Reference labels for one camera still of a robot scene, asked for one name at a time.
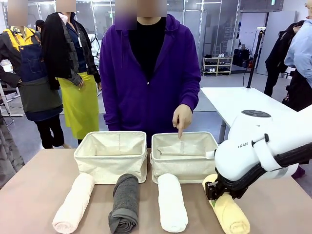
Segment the person's left hand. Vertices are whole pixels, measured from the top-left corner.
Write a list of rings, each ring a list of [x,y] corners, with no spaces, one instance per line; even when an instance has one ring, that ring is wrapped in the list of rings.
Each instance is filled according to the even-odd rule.
[[[192,110],[188,105],[179,105],[173,114],[173,126],[178,130],[178,138],[182,139],[182,134],[185,129],[192,123]]]

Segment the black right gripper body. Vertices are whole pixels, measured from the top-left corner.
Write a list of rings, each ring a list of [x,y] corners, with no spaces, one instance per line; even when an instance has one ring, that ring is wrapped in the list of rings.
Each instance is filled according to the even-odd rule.
[[[209,200],[218,200],[226,192],[227,187],[219,181],[205,183],[205,194]]]

